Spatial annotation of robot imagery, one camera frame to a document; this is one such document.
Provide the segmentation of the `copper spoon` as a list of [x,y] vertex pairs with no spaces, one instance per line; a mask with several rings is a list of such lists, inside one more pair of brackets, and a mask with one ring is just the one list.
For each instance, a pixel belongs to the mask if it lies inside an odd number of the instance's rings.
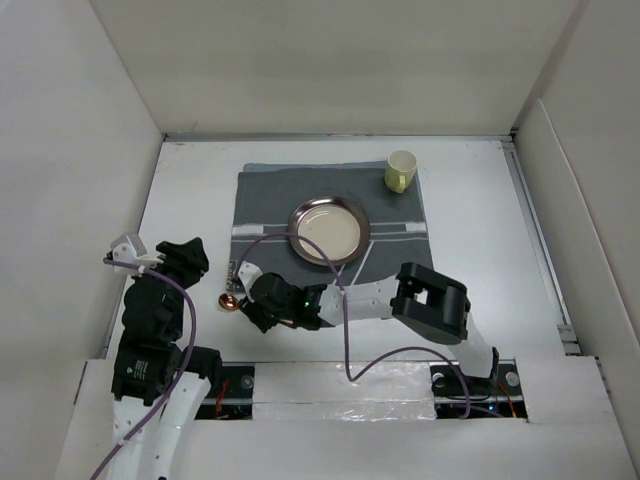
[[227,311],[240,311],[262,333],[271,328],[282,325],[290,329],[297,329],[291,321],[280,319],[276,314],[269,313],[260,305],[250,301],[247,297],[238,299],[229,293],[223,293],[218,298],[219,306]]

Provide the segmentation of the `grey striped cloth placemat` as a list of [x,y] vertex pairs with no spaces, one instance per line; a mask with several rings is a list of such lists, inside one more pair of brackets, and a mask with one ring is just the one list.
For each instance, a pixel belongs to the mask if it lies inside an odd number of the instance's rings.
[[238,175],[228,272],[235,272],[253,240],[286,230],[301,204],[328,196],[350,200],[367,215],[371,237],[360,257],[333,274],[327,267],[302,259],[288,239],[279,237],[265,240],[249,252],[249,262],[297,286],[336,280],[344,285],[375,282],[397,273],[405,262],[432,267],[419,181],[397,194],[386,188],[384,173],[382,161],[245,165]]

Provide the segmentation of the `round metal plate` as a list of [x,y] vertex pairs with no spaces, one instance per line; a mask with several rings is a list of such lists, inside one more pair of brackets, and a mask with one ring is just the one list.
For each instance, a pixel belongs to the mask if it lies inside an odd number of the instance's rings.
[[318,197],[297,207],[289,219],[289,239],[295,253],[314,265],[322,255],[302,237],[316,244],[335,266],[360,258],[369,247],[371,226],[364,209],[339,196]]

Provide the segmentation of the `pale green cup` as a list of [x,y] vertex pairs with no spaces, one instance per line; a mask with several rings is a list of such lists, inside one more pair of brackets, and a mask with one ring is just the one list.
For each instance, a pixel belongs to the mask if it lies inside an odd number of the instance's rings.
[[404,193],[414,179],[418,167],[416,156],[407,150],[396,150],[387,157],[384,181],[397,194]]

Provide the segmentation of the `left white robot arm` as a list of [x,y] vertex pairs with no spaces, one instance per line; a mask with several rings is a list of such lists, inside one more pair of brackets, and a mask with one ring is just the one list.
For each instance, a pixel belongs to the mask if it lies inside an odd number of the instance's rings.
[[184,323],[197,321],[187,291],[209,270],[203,242],[163,241],[148,252],[138,235],[125,234],[103,262],[133,283],[124,294],[111,384],[113,447],[92,476],[173,479],[202,401],[223,382],[219,351],[193,339],[177,344]]

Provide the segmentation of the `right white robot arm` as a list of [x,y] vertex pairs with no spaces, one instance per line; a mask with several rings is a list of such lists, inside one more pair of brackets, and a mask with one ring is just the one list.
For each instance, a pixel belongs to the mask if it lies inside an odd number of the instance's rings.
[[298,287],[246,261],[236,279],[246,294],[239,308],[263,333],[282,322],[318,331],[345,320],[395,319],[421,338],[448,347],[471,392],[486,393],[498,382],[499,354],[474,324],[467,287],[417,263],[402,264],[398,274],[384,280],[344,288]]

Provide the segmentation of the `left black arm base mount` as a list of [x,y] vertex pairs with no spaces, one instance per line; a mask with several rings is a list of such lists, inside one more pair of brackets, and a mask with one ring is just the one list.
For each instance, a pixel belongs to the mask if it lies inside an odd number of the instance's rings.
[[212,381],[196,420],[251,420],[255,365],[253,363],[224,362],[218,350],[198,347],[193,349],[187,372]]

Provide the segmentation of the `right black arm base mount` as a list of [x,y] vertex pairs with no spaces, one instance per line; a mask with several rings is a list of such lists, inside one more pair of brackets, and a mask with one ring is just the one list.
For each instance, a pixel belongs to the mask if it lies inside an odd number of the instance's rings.
[[437,419],[460,419],[470,403],[468,417],[527,419],[519,371],[514,359],[499,360],[489,378],[465,377],[469,396],[446,363],[432,363],[431,391]]

